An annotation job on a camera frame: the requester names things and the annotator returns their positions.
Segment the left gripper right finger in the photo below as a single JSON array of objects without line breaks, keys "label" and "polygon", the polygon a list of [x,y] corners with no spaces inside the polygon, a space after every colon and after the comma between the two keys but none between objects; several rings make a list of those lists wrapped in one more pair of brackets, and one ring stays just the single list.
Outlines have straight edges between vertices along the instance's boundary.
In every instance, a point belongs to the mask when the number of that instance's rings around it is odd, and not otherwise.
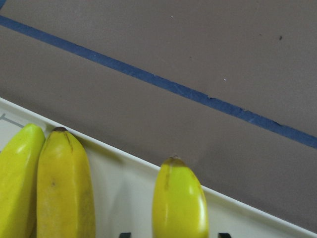
[{"label": "left gripper right finger", "polygon": [[218,233],[218,238],[231,238],[231,235],[229,233]]}]

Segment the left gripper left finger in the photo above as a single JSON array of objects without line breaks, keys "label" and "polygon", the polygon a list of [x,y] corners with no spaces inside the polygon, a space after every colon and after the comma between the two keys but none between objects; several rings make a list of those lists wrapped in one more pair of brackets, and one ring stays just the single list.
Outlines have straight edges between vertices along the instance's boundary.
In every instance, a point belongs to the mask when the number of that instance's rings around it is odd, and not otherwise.
[{"label": "left gripper left finger", "polygon": [[119,238],[131,238],[131,233],[120,233]]}]

